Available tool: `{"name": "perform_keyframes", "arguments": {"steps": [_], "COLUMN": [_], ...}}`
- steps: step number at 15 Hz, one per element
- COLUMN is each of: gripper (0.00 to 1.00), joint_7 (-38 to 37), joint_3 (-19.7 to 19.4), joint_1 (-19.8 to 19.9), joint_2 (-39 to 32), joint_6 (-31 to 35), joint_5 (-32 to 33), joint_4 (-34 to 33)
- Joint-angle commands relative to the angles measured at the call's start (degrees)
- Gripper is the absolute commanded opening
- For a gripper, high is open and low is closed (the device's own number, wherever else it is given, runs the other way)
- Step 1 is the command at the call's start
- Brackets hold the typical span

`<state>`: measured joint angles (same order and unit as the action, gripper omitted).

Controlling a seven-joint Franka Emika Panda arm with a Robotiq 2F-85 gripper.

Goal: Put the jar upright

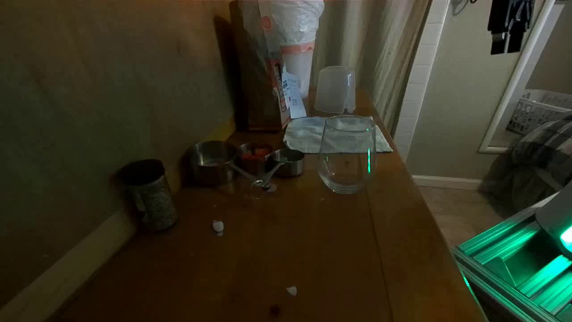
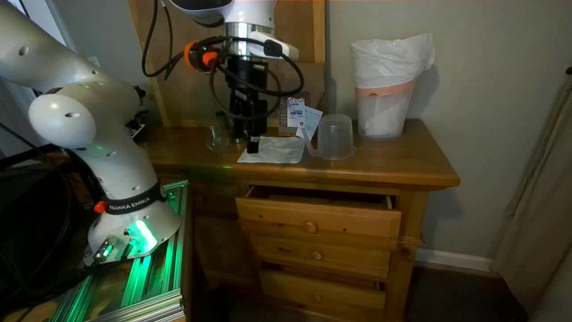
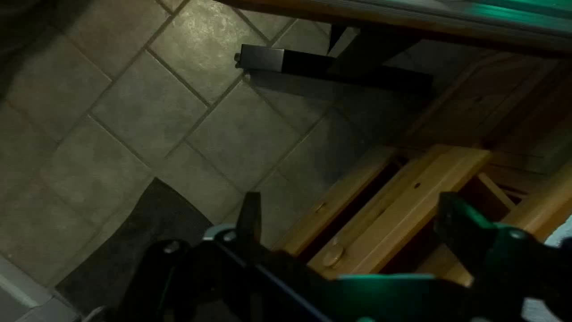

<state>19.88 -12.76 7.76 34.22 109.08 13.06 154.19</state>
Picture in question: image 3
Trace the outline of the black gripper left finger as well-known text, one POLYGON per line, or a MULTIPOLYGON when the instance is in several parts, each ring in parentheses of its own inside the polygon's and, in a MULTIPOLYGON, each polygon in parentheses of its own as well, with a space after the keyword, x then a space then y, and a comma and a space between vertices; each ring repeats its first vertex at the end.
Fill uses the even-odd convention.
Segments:
POLYGON ((271 254, 277 247, 262 243, 262 202, 259 191, 246 191, 235 221, 235 243, 246 254, 271 254))

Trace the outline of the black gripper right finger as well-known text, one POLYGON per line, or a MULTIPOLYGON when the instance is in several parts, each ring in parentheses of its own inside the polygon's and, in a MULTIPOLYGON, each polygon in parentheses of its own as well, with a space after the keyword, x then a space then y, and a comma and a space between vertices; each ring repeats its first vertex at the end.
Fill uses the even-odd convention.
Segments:
POLYGON ((461 195, 439 195, 434 232, 473 281, 523 277, 525 232, 488 220, 461 195))

